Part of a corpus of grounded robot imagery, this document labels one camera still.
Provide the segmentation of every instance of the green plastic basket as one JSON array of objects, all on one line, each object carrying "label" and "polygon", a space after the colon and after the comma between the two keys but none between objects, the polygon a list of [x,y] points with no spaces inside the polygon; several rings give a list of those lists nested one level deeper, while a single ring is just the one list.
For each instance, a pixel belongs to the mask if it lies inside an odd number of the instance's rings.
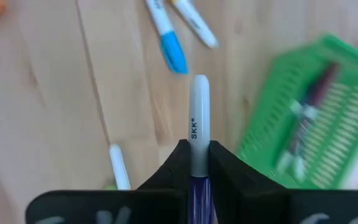
[{"label": "green plastic basket", "polygon": [[[339,74],[305,137],[306,176],[275,168],[288,147],[296,114],[290,109],[329,63]],[[272,180],[302,189],[339,189],[358,155],[358,51],[334,36],[276,58],[237,156]]]}]

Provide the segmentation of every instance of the wood grain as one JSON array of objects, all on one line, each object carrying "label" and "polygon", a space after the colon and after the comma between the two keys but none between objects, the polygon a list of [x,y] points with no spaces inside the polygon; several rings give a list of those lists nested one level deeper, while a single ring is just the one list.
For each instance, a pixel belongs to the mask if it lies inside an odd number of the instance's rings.
[{"label": "wood grain", "polygon": [[110,141],[154,132],[136,2],[78,1]]},{"label": "wood grain", "polygon": [[38,194],[100,189],[111,173],[75,2],[7,1],[0,18],[0,223],[23,223]]},{"label": "wood grain", "polygon": [[205,74],[211,137],[235,151],[274,56],[332,32],[358,48],[358,0],[194,0],[209,49],[166,3],[188,62],[173,74],[144,0],[7,0],[0,18],[0,223],[52,189],[100,189],[118,143],[132,188],[188,132]]}]

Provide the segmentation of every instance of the blue marker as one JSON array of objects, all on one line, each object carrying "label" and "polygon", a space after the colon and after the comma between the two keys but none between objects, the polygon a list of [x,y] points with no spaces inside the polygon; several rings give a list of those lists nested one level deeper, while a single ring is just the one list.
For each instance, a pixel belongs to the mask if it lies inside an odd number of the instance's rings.
[{"label": "blue marker", "polygon": [[161,50],[169,68],[176,72],[187,74],[185,55],[180,47],[173,26],[165,12],[162,0],[146,0],[155,26],[161,36]]}]

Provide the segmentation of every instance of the blue marker cap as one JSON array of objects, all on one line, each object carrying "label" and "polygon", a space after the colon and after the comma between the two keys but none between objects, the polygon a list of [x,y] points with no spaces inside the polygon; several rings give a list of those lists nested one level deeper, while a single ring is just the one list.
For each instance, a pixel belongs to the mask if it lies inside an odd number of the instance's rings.
[{"label": "blue marker cap", "polygon": [[181,74],[187,74],[185,55],[174,31],[161,36],[161,49],[169,68]]}]

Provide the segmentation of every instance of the white marker cap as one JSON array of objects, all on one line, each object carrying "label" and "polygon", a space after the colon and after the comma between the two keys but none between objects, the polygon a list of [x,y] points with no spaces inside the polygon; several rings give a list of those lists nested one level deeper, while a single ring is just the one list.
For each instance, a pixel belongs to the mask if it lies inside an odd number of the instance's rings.
[{"label": "white marker cap", "polygon": [[121,148],[117,144],[110,146],[110,159],[118,190],[130,190],[131,185],[129,184],[124,158],[122,157]]},{"label": "white marker cap", "polygon": [[173,5],[208,47],[215,48],[219,45],[218,40],[215,38],[192,2],[189,0],[174,0]]},{"label": "white marker cap", "polygon": [[205,75],[195,75],[190,86],[189,137],[191,145],[191,175],[208,176],[209,83]]}]

